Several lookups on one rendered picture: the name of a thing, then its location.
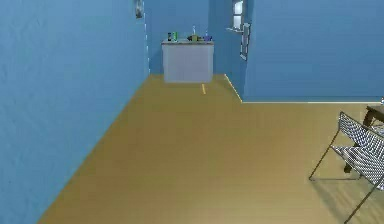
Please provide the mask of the white counter cabinet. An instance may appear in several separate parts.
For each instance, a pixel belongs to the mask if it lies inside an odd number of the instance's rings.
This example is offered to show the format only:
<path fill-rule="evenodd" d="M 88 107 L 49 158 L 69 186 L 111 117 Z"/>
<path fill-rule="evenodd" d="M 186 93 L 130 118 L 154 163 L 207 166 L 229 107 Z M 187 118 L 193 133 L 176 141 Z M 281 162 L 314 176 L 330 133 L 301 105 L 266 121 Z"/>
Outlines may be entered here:
<path fill-rule="evenodd" d="M 163 41 L 166 83 L 209 83 L 213 78 L 213 41 Z"/>

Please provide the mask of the bright window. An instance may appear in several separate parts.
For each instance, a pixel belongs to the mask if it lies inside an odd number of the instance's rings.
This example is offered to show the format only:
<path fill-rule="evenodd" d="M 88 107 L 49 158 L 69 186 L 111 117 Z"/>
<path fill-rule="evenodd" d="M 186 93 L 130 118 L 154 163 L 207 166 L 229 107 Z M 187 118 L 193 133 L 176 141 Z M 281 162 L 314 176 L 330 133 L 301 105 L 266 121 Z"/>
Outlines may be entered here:
<path fill-rule="evenodd" d="M 231 0 L 231 21 L 228 30 L 242 33 L 244 26 L 244 19 L 247 12 L 247 1 L 248 0 Z"/>

